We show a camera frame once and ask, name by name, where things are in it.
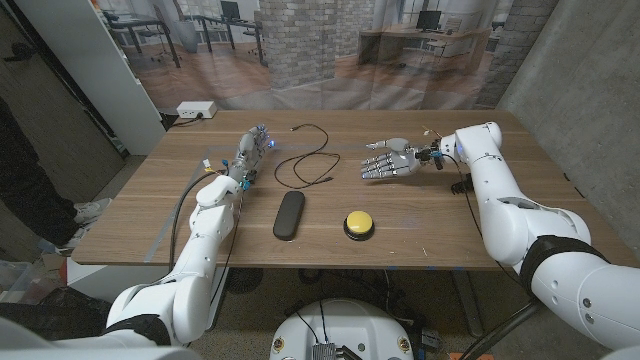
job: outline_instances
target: black button base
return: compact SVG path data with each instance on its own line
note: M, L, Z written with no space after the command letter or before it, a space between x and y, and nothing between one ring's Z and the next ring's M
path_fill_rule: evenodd
M355 241L365 241L365 240L371 239L371 237L373 236L373 232L376 229L376 224L372 222L371 229L369 229L369 231L367 231L364 234L355 234L347 226L347 219L344 219L344 225L342 226L342 228L344 229L344 233L347 234L349 239L355 240Z

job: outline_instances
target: curtain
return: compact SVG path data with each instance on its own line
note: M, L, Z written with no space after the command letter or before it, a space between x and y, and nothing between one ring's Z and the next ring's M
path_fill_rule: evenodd
M118 17L105 22L151 100L170 111L187 100L220 109L472 109L512 1L98 3Z

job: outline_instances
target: office desk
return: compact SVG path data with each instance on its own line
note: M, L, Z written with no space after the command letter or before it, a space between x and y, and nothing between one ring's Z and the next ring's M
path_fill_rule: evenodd
M171 41L171 36L169 36L169 28L167 28L167 24L163 21L160 21L154 17L140 15L140 14L131 14L130 19L124 19L119 21L112 21L107 18L109 26L112 29L129 29L129 35L131 35L131 39L133 40L133 44L136 46L136 50L139 54L142 54L142 49L140 48L140 44L138 43L138 38L136 36L133 28L135 26L149 26L149 25L159 25L162 26L162 32L164 32L167 37L167 43L169 43L169 48L171 49L171 56L173 57L173 62L176 64L176 67L180 67L180 60L178 60L178 55L176 54L176 50L173 48L173 42Z
M472 74L478 70L478 67L480 66L482 54L484 54L487 42L489 41L489 36L491 35L491 28L474 29L464 33L455 32L451 35L447 35L446 33L440 32L422 32L422 30L408 28L406 26L407 25L405 24L398 24L392 25L386 29L360 31L360 38L358 42L358 63L363 64L371 60L369 59L370 56L367 56L367 53L371 53L373 57L376 57L380 61L390 60L397 57L404 48L405 39L443 40L447 43L474 39L475 44L473 45L473 50L471 50L467 58L467 63L464 67L465 74ZM371 37L374 38L374 41L379 41L379 49L376 49L375 46L370 44L368 45L367 41L364 40L366 38L371 39ZM394 38L394 41L385 44L383 37Z
M240 26L247 29L254 29L255 38L256 38L256 46L258 48L258 59L260 60L260 64L263 66L267 66L267 62L264 60L262 56L262 43L260 42L260 26L255 23L249 22L240 22L240 21L232 21L232 20L224 20L218 19L211 16L204 15L190 15L190 19L194 19L199 21L202 24L202 29L204 31L204 37L207 41L207 47L209 48L209 52L211 52L211 40L209 39L209 32L207 31L207 21L214 22L217 24L225 24L227 26L227 35L229 36L229 42L231 43L231 48L236 49L236 45L233 42L233 34L231 33L231 26Z
M618 239L593 207L567 181L527 131L508 112L501 111L219 111L213 119L191 127L169 130L102 218L82 240L72 258L81 264L164 265L168 263L171 213L191 179L202 175L201 160L213 167L231 160L237 143L256 124L269 127L276 147L267 152L256 184L244 195L232 267L317 267L398 269L497 269L478 235L464 195L452 195L460 181L455 166L442 171L424 167L411 177L364 181L360 161L383 153L365 144L405 137L412 144L431 143L422 125L441 134L455 129L497 122L503 132L502 153L522 191L548 206L578 213L588 224L593 245L612 263L637 266L631 251ZM290 189L273 177L282 160L308 152L324 142L312 128L289 131L314 123L329 135L326 151L342 159L329 174L333 181L302 190L305 209L296 238L281 241L272 233L284 194ZM315 157L301 163L299 173L314 178L332 158ZM278 176L293 182L291 168ZM179 219L177 254L188 236L187 218L195 195L187 197ZM474 195L470 195L477 211ZM367 211L375 221L375 235L356 242L343 232L345 217ZM232 236L220 247L223 265Z

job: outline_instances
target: white cable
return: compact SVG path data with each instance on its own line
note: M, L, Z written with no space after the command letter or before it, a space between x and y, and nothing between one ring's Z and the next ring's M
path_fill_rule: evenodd
M389 296L390 296L390 292L391 292L391 283L389 282L389 274L387 274L387 270L384 270L384 276L387 278L387 314L391 315L392 318L398 320L398 321L404 321L409 323L409 326L413 325L413 320L411 319L403 319L400 317L397 317L395 315L393 315L391 313L391 311L389 311Z

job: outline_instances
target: computer monitor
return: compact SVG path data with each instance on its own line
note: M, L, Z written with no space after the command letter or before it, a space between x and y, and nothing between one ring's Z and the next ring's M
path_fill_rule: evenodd
M238 3L235 1L220 1L222 6L222 15L227 20L240 20L240 9L238 9Z
M440 23L440 15L442 15L442 11L420 11L416 29L422 29L423 31L427 29L437 30L438 23Z

